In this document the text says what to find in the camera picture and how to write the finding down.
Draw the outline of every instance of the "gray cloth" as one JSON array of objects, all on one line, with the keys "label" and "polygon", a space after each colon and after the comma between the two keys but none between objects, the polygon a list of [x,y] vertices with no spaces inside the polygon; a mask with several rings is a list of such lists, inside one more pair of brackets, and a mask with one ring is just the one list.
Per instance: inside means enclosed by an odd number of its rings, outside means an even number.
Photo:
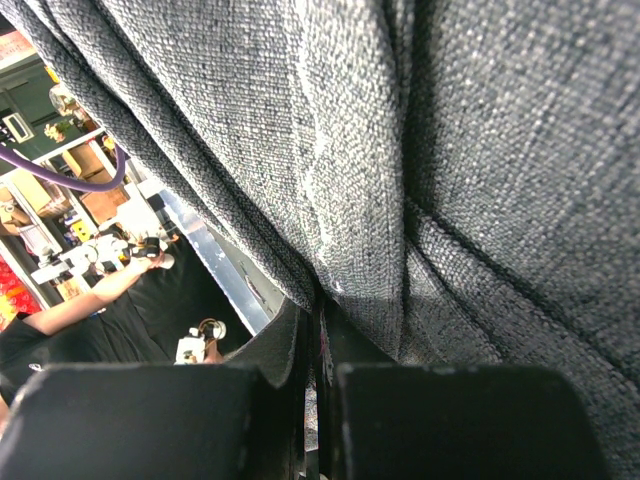
[{"label": "gray cloth", "polygon": [[640,9],[2,0],[131,155],[406,363],[563,372],[640,475]]}]

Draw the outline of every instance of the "forearm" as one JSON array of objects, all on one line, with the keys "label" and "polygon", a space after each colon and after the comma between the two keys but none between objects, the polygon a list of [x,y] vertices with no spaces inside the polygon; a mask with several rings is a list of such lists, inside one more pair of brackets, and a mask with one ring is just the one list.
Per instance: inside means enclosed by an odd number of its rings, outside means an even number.
[{"label": "forearm", "polygon": [[122,295],[129,287],[138,281],[142,271],[134,263],[129,264],[124,269],[112,273],[108,277],[100,280],[91,289],[91,292],[98,297],[100,302],[106,306]]}]

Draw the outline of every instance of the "person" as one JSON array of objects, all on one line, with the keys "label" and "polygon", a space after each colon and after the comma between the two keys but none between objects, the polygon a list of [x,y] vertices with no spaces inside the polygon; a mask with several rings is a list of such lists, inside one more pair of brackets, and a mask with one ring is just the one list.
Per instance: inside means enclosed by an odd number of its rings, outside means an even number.
[{"label": "person", "polygon": [[[180,239],[168,253],[176,258],[171,269],[157,268],[164,254],[134,258],[89,292],[21,314],[0,333],[0,424],[20,387],[47,365],[173,361],[178,340],[209,317],[227,325],[222,352],[248,341],[248,331],[188,242]],[[213,344],[207,363],[221,360]]]}]

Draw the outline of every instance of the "cable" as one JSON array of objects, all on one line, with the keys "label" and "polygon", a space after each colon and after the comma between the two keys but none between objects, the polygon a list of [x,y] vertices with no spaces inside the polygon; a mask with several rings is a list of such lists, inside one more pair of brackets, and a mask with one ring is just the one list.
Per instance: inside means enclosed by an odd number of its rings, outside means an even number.
[{"label": "cable", "polygon": [[125,174],[125,158],[124,151],[116,145],[116,174],[113,179],[107,183],[89,183],[82,180],[76,180],[75,178],[65,177],[59,173],[47,170],[40,165],[31,163],[29,160],[20,158],[15,152],[7,147],[0,146],[0,158],[6,160],[16,167],[23,168],[34,175],[49,180],[50,182],[57,183],[64,187],[73,188],[74,190],[80,190],[82,192],[108,192],[113,190],[124,179]]}]

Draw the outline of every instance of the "sleeve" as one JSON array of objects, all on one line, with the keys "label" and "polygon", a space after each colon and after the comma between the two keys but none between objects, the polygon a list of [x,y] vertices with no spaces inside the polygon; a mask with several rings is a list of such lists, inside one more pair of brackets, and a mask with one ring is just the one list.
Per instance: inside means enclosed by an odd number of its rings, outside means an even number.
[{"label": "sleeve", "polygon": [[33,347],[49,338],[40,330],[24,323],[29,315],[19,313],[9,326],[0,333],[0,366],[11,361],[25,349]]}]

